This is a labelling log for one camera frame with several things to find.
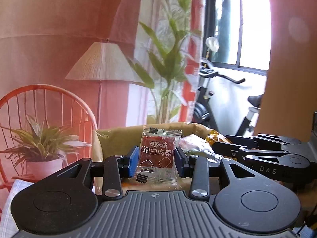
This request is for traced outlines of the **black exercise bike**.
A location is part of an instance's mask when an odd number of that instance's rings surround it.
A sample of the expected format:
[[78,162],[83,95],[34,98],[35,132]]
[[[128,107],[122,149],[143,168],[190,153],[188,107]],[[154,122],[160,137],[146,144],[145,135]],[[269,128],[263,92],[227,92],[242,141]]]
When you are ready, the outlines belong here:
[[192,121],[225,135],[251,135],[265,85],[266,76],[219,68],[202,58]]

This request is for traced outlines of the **printed room scene backdrop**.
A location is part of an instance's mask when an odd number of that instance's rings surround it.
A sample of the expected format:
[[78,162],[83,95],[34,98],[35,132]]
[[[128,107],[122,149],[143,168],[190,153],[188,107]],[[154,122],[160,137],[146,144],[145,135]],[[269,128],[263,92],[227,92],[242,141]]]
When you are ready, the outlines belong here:
[[16,129],[96,130],[191,121],[202,0],[1,0],[1,205],[17,178],[34,181],[83,157],[79,148],[33,164]]

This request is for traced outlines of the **black framed window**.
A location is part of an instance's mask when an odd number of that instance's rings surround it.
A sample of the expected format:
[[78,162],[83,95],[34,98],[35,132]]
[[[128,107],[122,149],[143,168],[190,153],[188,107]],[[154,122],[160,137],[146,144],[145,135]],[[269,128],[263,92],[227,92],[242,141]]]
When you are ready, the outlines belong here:
[[209,37],[219,43],[207,56],[215,67],[267,75],[270,0],[205,0],[204,39]]

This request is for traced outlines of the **brown cardboard box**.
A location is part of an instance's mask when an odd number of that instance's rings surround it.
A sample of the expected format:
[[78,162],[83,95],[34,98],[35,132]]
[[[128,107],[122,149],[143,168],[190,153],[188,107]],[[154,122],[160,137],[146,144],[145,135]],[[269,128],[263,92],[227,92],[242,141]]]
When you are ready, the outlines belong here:
[[[150,124],[148,127],[166,130],[181,130],[182,138],[180,140],[180,146],[184,149],[199,148],[203,145],[206,145],[208,149],[211,149],[211,146],[205,140],[211,129],[201,124],[175,122],[169,124]],[[144,125],[140,125],[94,131],[92,138],[92,160],[94,162],[102,162],[112,155],[128,154],[134,146],[140,145],[143,128]],[[188,191],[189,186],[189,178],[178,178],[176,186],[164,184],[144,184],[131,178],[124,181],[122,190],[123,193],[126,193],[128,190]]]

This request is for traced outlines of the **yellow snack packet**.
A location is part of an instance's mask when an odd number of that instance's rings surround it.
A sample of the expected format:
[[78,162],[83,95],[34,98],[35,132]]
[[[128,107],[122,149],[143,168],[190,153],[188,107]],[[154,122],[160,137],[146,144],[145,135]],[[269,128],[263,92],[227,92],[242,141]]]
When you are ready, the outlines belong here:
[[232,143],[228,138],[226,138],[214,129],[210,130],[205,140],[210,146],[212,146],[215,142]]

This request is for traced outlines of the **brown meat snack packet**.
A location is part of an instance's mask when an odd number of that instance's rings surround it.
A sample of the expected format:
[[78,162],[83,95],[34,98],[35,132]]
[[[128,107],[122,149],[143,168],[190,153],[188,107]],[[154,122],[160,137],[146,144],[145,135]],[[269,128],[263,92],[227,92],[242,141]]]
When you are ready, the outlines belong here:
[[176,186],[175,148],[181,137],[181,130],[144,127],[135,172],[136,181]]

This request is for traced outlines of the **plaid blue bed sheet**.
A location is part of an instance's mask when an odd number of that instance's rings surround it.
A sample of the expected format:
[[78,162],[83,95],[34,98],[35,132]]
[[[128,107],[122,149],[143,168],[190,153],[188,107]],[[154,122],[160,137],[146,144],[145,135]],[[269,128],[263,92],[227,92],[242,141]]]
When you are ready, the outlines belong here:
[[2,209],[0,236],[1,238],[13,237],[18,232],[18,227],[11,214],[11,203],[13,198],[23,189],[33,185],[33,182],[15,180],[9,192],[7,200]]

